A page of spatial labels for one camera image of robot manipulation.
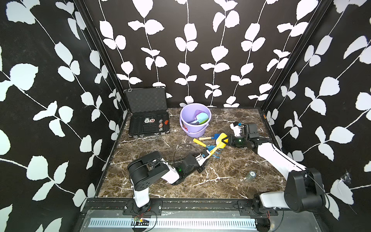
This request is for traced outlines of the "blue rake yellow handle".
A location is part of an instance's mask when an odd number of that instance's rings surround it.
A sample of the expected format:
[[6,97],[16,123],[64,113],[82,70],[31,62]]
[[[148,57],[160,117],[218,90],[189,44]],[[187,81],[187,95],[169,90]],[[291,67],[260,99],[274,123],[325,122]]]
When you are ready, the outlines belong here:
[[217,158],[217,159],[220,158],[219,156],[217,156],[217,154],[220,154],[220,151],[223,148],[218,147],[218,146],[214,146],[214,145],[206,145],[206,144],[204,144],[203,142],[201,142],[200,140],[198,140],[196,138],[193,139],[193,142],[196,143],[196,144],[198,144],[198,145],[200,145],[200,146],[202,146],[202,147],[204,147],[208,152],[211,152],[211,151],[215,150],[215,152],[213,153],[212,156],[215,157],[215,158]]

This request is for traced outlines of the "yellow plastic square shovel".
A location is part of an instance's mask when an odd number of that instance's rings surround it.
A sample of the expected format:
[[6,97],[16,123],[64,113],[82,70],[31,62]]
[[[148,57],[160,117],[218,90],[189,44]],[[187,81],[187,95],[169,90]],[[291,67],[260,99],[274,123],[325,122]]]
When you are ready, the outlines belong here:
[[215,140],[215,146],[206,146],[206,149],[210,153],[210,155],[214,156],[218,149],[224,149],[229,139],[225,133],[219,133],[215,134],[212,137],[212,140]]

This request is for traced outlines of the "blue metal trowel wooden handle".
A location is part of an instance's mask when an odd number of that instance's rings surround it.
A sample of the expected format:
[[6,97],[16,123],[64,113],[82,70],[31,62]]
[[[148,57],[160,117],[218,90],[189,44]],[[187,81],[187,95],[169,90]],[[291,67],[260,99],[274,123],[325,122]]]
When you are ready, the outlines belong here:
[[220,136],[220,133],[214,134],[213,136],[209,137],[199,137],[198,140],[205,141],[205,140],[216,140]]

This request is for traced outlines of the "light blue plastic trowel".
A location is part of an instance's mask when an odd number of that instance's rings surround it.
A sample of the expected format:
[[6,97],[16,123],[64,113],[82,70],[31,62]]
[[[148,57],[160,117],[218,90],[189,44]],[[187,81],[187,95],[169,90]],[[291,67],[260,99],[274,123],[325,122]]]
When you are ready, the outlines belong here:
[[198,114],[196,117],[195,117],[195,120],[194,121],[198,121],[199,122],[199,125],[201,124],[204,124],[208,121],[209,119],[209,116],[207,113],[200,113]]

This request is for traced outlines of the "purple scoop pink handle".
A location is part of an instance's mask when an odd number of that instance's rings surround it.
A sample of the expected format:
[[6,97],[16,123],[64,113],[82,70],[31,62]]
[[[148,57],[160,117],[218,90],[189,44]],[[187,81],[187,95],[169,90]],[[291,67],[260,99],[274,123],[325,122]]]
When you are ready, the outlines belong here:
[[200,114],[200,113],[204,113],[204,111],[202,111],[202,110],[196,110],[196,112],[195,112],[195,114],[194,114],[194,117],[196,117],[198,114]]

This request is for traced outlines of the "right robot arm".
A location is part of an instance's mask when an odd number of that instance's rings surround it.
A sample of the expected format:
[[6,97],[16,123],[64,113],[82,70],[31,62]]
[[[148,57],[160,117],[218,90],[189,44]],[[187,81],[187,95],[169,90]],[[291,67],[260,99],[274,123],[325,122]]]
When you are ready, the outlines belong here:
[[254,197],[252,209],[261,214],[269,209],[290,210],[296,213],[330,207],[330,201],[323,188],[321,173],[307,168],[284,154],[268,137],[258,132],[254,123],[234,122],[233,133],[226,139],[227,145],[246,148],[270,163],[286,180],[283,191],[260,193]]

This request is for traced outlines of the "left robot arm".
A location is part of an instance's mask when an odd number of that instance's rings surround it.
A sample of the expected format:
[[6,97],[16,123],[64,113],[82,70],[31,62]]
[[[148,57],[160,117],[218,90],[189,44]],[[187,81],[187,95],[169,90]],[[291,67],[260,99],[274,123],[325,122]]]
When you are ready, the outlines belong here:
[[158,151],[149,153],[132,161],[127,170],[133,186],[133,200],[137,208],[149,207],[149,188],[158,180],[163,179],[171,185],[179,185],[194,172],[201,173],[211,153],[204,150],[198,155],[187,156],[177,166],[170,165]]

